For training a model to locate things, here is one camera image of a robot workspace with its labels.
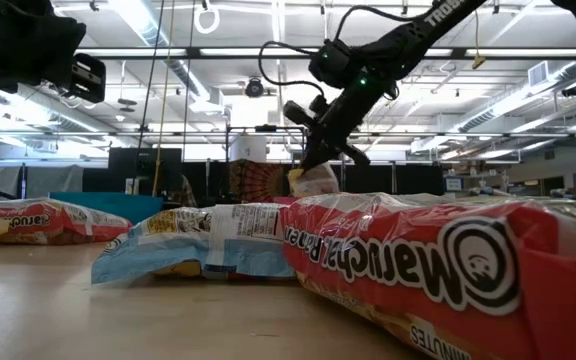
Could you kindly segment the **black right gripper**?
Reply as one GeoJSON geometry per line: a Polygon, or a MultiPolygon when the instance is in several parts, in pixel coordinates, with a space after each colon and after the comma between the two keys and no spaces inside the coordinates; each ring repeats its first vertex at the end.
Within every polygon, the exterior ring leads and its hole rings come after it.
{"type": "Polygon", "coordinates": [[[328,161],[339,161],[344,154],[356,165],[368,166],[369,158],[349,144],[348,137],[363,123],[364,117],[382,95],[380,85],[353,83],[318,118],[308,115],[294,101],[288,101],[283,107],[283,114],[308,129],[301,168],[308,171],[328,161]]]}

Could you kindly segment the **blue Maruchan noodle pack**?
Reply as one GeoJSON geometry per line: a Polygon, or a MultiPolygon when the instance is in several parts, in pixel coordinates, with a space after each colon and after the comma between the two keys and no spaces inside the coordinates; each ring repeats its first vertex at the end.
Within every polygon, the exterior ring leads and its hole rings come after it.
{"type": "Polygon", "coordinates": [[[281,204],[181,207],[109,242],[91,268],[102,284],[147,274],[216,280],[295,277],[283,254],[281,204]]]}

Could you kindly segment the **red Maruchan noodle pack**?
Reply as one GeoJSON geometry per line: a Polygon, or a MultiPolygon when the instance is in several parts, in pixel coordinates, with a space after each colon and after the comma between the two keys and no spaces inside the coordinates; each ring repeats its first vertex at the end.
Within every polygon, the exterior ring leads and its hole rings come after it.
{"type": "Polygon", "coordinates": [[[0,218],[10,221],[0,244],[75,245],[111,241],[128,232],[130,221],[59,200],[0,200],[0,218]]]}
{"type": "Polygon", "coordinates": [[[327,194],[281,211],[301,285],[436,360],[576,360],[576,201],[327,194]]]}

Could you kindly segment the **blue plastic bin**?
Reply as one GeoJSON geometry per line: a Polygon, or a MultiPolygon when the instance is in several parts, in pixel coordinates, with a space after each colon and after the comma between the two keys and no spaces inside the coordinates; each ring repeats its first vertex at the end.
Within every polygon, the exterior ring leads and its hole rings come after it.
{"type": "Polygon", "coordinates": [[[133,225],[159,213],[163,208],[162,198],[119,192],[51,192],[49,197],[117,215],[133,225]]]}

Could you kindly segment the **patterned red tapestry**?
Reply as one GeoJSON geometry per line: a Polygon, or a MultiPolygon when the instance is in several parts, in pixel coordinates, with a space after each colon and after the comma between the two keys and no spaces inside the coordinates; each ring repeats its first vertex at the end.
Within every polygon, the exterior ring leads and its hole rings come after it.
{"type": "Polygon", "coordinates": [[[228,170],[229,193],[242,202],[273,202],[290,194],[288,168],[281,164],[236,160],[228,170]]]}

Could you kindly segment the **white cylinder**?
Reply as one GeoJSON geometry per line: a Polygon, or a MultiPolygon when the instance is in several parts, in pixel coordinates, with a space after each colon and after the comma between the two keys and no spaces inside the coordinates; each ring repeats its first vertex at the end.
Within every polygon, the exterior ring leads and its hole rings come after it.
{"type": "Polygon", "coordinates": [[[236,137],[229,144],[229,159],[232,161],[265,162],[267,160],[266,138],[250,135],[236,137]]]}

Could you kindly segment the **black partition curtain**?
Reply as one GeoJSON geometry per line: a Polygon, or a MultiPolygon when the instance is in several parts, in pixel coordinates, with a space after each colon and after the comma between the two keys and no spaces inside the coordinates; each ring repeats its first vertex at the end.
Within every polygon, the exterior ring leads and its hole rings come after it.
{"type": "Polygon", "coordinates": [[[443,195],[443,173],[431,165],[347,166],[344,171],[345,192],[384,192],[394,195],[428,193],[443,195]]]}

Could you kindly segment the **ceiling light panel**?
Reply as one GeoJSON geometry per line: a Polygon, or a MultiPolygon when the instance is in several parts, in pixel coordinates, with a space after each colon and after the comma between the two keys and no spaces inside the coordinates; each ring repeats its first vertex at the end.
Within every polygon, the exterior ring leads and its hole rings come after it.
{"type": "Polygon", "coordinates": [[[467,56],[483,55],[492,57],[566,57],[576,56],[576,48],[553,48],[553,49],[537,49],[537,48],[502,48],[502,49],[467,49],[465,54],[467,56]]]}
{"type": "Polygon", "coordinates": [[[289,48],[268,47],[264,50],[260,48],[202,48],[199,50],[202,56],[257,56],[259,54],[268,56],[297,56],[308,55],[316,52],[315,48],[306,48],[304,52],[299,52],[289,48]]]}
{"type": "Polygon", "coordinates": [[[186,56],[182,48],[79,48],[77,53],[85,53],[99,57],[139,57],[139,56],[186,56]]]}

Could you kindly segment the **grey partition cloth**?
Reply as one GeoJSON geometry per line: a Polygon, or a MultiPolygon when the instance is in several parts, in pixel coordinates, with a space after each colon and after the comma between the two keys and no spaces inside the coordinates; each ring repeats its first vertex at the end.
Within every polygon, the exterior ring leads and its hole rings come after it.
{"type": "Polygon", "coordinates": [[[79,166],[0,166],[0,192],[27,199],[56,192],[81,192],[83,172],[79,166]]]}

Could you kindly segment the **yellow hanging hook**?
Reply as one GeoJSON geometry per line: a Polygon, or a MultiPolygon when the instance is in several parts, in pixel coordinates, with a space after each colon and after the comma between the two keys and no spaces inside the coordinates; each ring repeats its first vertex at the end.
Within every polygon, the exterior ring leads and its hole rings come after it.
{"type": "Polygon", "coordinates": [[[477,70],[486,61],[485,57],[480,54],[480,42],[479,42],[480,20],[479,20],[478,8],[476,8],[474,11],[474,18],[475,18],[475,55],[471,67],[473,70],[477,70]]]}

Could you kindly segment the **white ceiling vent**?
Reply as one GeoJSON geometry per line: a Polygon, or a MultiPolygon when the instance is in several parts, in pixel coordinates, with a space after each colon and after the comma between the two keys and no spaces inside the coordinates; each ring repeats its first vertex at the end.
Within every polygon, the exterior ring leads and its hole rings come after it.
{"type": "Polygon", "coordinates": [[[535,87],[546,83],[549,76],[549,62],[542,61],[534,65],[527,71],[527,74],[530,87],[535,87]]]}

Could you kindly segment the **black stand frame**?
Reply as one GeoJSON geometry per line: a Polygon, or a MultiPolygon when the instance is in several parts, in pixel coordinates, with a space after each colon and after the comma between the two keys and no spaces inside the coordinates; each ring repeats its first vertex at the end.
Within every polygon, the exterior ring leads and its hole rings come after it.
{"type": "Polygon", "coordinates": [[[277,125],[257,125],[257,126],[228,126],[225,132],[225,163],[227,184],[224,190],[229,195],[229,144],[242,135],[262,136],[267,141],[267,160],[261,163],[281,164],[288,168],[288,171],[296,166],[297,160],[293,157],[293,145],[297,145],[298,150],[303,150],[305,145],[305,130],[296,126],[277,125]]]}

